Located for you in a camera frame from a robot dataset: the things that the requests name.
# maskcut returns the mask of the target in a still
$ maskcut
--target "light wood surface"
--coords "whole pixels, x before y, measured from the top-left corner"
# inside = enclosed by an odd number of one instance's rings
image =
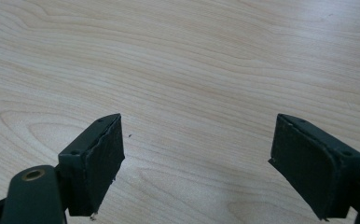
[[[113,113],[95,223],[320,223],[267,160],[278,113],[360,151],[360,0],[0,0],[0,199]]]

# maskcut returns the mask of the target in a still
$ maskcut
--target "black rubber pad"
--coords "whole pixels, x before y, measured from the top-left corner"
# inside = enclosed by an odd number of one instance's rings
[[[97,119],[59,154],[70,216],[98,211],[124,159],[120,114]]]
[[[360,153],[306,120],[280,114],[272,164],[320,218],[346,217]]]

